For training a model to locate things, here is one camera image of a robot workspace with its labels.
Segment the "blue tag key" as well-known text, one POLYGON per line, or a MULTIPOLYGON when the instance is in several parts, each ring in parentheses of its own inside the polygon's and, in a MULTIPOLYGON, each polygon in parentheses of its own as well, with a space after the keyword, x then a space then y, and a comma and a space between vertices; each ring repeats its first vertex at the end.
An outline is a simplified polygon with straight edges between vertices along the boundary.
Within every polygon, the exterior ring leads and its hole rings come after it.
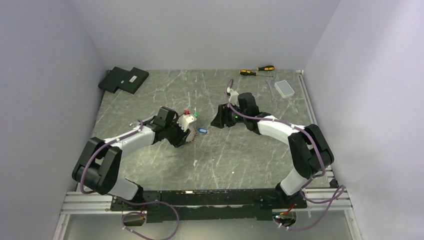
POLYGON ((201 134, 208 134, 209 130, 207 128, 199 127, 197 131, 201 134))

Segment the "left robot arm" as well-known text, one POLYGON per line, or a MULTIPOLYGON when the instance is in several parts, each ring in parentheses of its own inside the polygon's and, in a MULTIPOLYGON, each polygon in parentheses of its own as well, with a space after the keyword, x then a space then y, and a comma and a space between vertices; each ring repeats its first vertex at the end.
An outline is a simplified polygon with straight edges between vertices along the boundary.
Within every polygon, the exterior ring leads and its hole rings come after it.
POLYGON ((163 140, 175 148, 193 140, 195 115, 187 110, 179 114, 161 107, 156 115, 138 119, 133 128, 121 135, 101 139, 90 138, 72 171, 83 194, 97 193, 124 199, 131 210, 144 203, 143 187, 120 175, 121 161, 134 152, 163 140))

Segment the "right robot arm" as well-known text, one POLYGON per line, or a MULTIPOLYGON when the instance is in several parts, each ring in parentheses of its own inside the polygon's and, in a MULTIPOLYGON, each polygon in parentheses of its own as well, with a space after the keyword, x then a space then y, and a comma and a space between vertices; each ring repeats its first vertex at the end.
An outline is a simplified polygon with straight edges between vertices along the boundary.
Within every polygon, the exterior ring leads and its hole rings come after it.
POLYGON ((301 188, 314 176, 322 174, 335 160, 321 129, 316 124, 295 125, 260 111, 255 97, 250 92, 237 96, 236 104, 220 104, 210 124, 223 129, 237 123, 243 123, 251 132, 288 145, 293 169, 275 187, 275 200, 282 208, 289 207, 301 188))

